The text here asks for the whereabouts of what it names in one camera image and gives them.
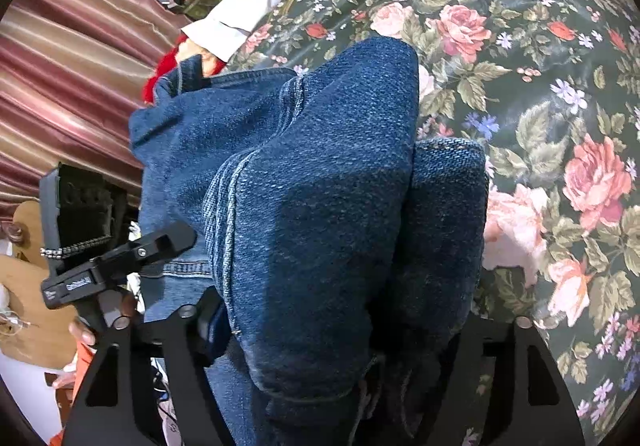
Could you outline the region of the person left hand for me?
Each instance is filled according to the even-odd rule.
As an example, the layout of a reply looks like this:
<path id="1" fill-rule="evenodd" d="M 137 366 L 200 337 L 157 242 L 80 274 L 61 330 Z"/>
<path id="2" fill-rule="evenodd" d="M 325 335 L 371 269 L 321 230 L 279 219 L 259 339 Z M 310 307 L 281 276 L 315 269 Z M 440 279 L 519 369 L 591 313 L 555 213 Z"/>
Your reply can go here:
<path id="1" fill-rule="evenodd" d="M 139 315 L 137 311 L 137 299 L 128 290 L 106 291 L 99 295 L 99 307 L 106 309 L 106 318 L 117 318 L 125 316 L 134 318 Z M 52 382 L 52 388 L 71 388 L 72 398 L 75 398 L 79 385 L 88 371 L 94 354 L 96 354 L 96 327 L 89 325 L 88 320 L 81 316 L 76 316 L 68 331 L 73 336 L 76 343 L 76 355 L 74 360 L 63 368 L 60 374 Z"/>

